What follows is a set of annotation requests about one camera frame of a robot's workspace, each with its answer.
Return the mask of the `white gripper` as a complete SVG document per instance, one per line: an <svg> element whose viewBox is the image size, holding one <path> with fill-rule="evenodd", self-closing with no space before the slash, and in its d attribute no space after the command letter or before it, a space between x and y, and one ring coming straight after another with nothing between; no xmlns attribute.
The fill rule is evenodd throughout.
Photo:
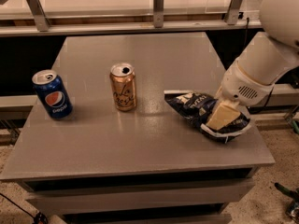
<svg viewBox="0 0 299 224"><path fill-rule="evenodd" d="M269 63L246 62L237 58L224 73L215 98L230 101L234 106L257 105L273 89L274 79ZM239 116L237 109L221 103L212 111L206 126L217 131Z"/></svg>

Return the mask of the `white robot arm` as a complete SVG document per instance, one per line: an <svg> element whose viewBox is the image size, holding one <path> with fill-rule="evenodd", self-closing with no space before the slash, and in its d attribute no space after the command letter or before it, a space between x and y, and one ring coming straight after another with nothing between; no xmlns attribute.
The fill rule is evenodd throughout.
<svg viewBox="0 0 299 224"><path fill-rule="evenodd" d="M299 0L263 0L263 30L256 34L224 73L206 126L214 131L240 115L239 107L256 105L288 71L299 65Z"/></svg>

